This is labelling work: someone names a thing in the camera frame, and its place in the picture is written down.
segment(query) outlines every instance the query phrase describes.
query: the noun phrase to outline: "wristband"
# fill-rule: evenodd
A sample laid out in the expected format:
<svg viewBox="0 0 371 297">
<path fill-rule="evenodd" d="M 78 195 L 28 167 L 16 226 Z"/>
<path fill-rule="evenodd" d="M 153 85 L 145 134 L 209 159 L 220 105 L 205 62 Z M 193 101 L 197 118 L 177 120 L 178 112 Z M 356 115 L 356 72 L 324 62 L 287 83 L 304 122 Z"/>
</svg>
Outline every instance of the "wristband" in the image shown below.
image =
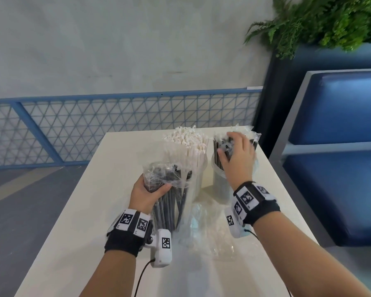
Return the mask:
<svg viewBox="0 0 371 297">
<path fill-rule="evenodd" d="M 122 250 L 137 257 L 145 244 L 145 239 L 151 235 L 152 224 L 150 215 L 137 210 L 126 209 L 107 231 L 105 252 Z"/>
<path fill-rule="evenodd" d="M 239 224 L 253 224 L 262 216 L 280 211 L 275 197 L 260 184 L 247 181 L 234 191 L 232 208 Z"/>
</svg>

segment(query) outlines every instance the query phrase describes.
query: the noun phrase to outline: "blue leather cushion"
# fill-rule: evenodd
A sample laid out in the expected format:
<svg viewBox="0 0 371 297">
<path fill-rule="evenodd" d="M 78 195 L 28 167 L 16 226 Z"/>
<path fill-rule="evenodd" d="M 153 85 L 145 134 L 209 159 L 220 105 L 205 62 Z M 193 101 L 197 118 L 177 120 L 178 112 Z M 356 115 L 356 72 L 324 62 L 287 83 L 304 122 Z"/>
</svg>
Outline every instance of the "blue leather cushion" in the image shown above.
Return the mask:
<svg viewBox="0 0 371 297">
<path fill-rule="evenodd" d="M 289 141 L 371 142 L 371 72 L 312 75 Z"/>
<path fill-rule="evenodd" d="M 371 151 L 288 156 L 283 167 L 337 245 L 371 245 Z"/>
</svg>

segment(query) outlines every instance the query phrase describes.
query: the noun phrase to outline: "diagonal blue post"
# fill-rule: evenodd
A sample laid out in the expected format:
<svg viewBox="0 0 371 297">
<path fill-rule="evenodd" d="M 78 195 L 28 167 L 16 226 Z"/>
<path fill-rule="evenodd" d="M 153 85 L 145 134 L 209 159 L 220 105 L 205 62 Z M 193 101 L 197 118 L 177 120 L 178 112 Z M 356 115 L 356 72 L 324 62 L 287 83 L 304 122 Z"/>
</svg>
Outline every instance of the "diagonal blue post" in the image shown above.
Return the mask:
<svg viewBox="0 0 371 297">
<path fill-rule="evenodd" d="M 35 121 L 32 119 L 30 114 L 26 111 L 20 102 L 11 102 L 11 107 L 18 114 L 19 118 L 25 123 L 29 131 L 39 141 L 44 150 L 54 160 L 56 164 L 63 164 L 62 158 L 60 158 L 58 152 L 56 152 L 54 146 L 49 142 L 41 129 L 37 126 Z"/>
</svg>

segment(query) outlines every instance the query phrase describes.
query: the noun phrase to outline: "white table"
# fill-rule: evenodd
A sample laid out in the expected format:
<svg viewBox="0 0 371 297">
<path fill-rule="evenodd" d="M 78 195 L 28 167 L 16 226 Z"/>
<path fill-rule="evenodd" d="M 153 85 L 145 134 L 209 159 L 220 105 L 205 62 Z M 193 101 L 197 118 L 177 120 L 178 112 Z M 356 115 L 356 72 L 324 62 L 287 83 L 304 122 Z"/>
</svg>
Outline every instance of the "white table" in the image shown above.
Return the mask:
<svg viewBox="0 0 371 297">
<path fill-rule="evenodd" d="M 227 129 L 202 130 L 212 137 L 215 131 Z M 170 131 L 105 135 L 16 297 L 76 297 L 80 294 L 104 254 L 107 228 L 127 207 L 133 183 L 142 173 L 138 157 L 150 143 L 161 140 L 163 134 Z M 210 143 L 209 159 L 212 153 L 213 145 Z M 254 180 L 274 194 L 282 212 L 315 240 L 259 147 L 257 157 L 259 169 Z M 213 170 L 208 164 L 202 188 L 211 186 L 212 181 Z M 174 245 L 173 261 L 169 266 L 146 269 L 138 296 L 288 296 L 268 256 L 253 236 L 233 239 L 232 243 L 235 247 L 233 260 L 220 260 Z M 136 283 L 149 259 L 149 250 L 139 253 Z"/>
</svg>

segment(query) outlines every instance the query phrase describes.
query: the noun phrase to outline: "blue metal bar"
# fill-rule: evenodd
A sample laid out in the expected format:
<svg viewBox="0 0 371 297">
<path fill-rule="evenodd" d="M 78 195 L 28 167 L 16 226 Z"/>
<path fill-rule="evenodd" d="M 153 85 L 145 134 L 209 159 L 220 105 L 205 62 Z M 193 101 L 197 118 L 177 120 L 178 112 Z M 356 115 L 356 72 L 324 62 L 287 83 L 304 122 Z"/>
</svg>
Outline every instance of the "blue metal bar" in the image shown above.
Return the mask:
<svg viewBox="0 0 371 297">
<path fill-rule="evenodd" d="M 18 98 L 0 99 L 0 103 L 199 96 L 199 95 L 208 95 L 208 94 L 259 93 L 261 91 L 262 91 L 262 89 L 245 89 L 245 88 L 242 88 L 242 89 L 207 89 L 207 90 L 200 90 L 200 91 L 168 91 L 168 92 L 153 92 L 153 93 L 89 94 L 89 95 L 51 96 L 51 97 L 18 97 Z"/>
<path fill-rule="evenodd" d="M 46 138 L 44 133 L 37 126 L 35 121 L 32 119 L 32 117 L 29 115 L 26 109 L 22 106 L 22 104 L 20 102 L 11 102 L 10 105 L 18 114 L 19 118 L 25 123 L 29 131 L 39 141 L 39 143 L 45 149 L 48 155 L 54 160 L 54 162 L 58 165 L 62 165 L 63 164 L 62 158 L 59 156 L 58 152 L 56 152 L 55 148 L 51 145 L 49 140 Z"/>
<path fill-rule="evenodd" d="M 63 162 L 62 164 L 31 164 L 31 165 L 0 165 L 0 170 L 6 169 L 35 169 L 35 168 L 47 168 L 47 167 L 62 167 L 62 166 L 70 166 L 70 165 L 87 165 L 89 161 L 70 161 L 70 162 Z"/>
</svg>

